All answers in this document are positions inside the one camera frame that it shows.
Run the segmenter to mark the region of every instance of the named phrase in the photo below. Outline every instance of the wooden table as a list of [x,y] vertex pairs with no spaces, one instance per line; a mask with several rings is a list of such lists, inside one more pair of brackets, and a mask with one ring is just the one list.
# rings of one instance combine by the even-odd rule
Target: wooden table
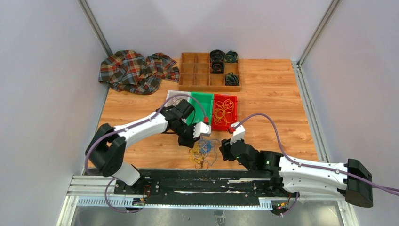
[[[317,161],[309,124],[306,118],[295,74],[289,60],[242,59],[241,92],[221,93],[238,97],[238,120],[253,113],[265,113],[276,123],[287,154]],[[160,89],[149,96],[110,89],[100,125],[126,124],[141,119],[160,107],[168,90],[177,90],[177,83],[163,80]],[[245,142],[257,150],[279,152],[273,127],[262,116],[244,123]],[[213,131],[210,138],[230,138],[227,131]],[[242,170],[236,161],[223,161],[219,150],[209,169]],[[213,161],[215,154],[208,157]],[[132,145],[125,152],[125,161],[137,168],[193,169],[189,148],[177,145],[177,135],[156,134]]]

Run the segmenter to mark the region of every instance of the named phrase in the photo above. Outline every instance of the wooden organizer box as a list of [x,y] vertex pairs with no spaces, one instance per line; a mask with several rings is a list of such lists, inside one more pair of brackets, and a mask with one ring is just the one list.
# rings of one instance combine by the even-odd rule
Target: wooden organizer box
[[[224,63],[223,74],[211,74],[209,53],[182,53],[180,61],[180,91],[240,92],[242,76],[237,63]],[[239,78],[239,86],[226,86],[225,76],[233,72]]]

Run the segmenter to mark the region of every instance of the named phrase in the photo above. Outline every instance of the white wall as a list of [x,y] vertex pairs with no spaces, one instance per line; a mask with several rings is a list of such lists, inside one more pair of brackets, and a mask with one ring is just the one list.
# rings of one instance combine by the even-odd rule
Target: white wall
[[106,87],[106,56],[79,4],[0,2],[2,226],[56,224]]
[[88,0],[113,52],[297,60],[331,0]]
[[[399,2],[343,0],[304,66],[332,161],[360,160],[399,188]],[[361,226],[397,225],[399,197],[373,190]]]

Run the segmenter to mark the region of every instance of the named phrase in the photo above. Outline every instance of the plaid shirt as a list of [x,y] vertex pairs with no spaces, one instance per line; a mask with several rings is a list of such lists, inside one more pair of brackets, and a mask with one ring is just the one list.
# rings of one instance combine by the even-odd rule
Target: plaid shirt
[[101,63],[98,81],[112,89],[149,95],[158,90],[161,79],[179,82],[176,61],[163,53],[143,55],[132,50],[118,51]]

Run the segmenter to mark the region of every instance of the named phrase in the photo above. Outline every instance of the green bin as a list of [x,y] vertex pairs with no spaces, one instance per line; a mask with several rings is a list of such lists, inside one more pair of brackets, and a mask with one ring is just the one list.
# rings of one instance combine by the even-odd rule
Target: green bin
[[[201,103],[202,107],[205,110],[206,116],[208,116],[209,118],[209,124],[210,124],[212,121],[213,94],[191,92],[191,96],[197,99]],[[193,117],[194,117],[193,123],[198,123],[200,121],[203,121],[204,115],[202,113],[201,107],[197,104],[197,102],[195,102],[191,98],[189,102],[195,108],[195,117],[194,117],[194,112],[192,112],[190,116],[187,118],[187,124],[190,125]]]

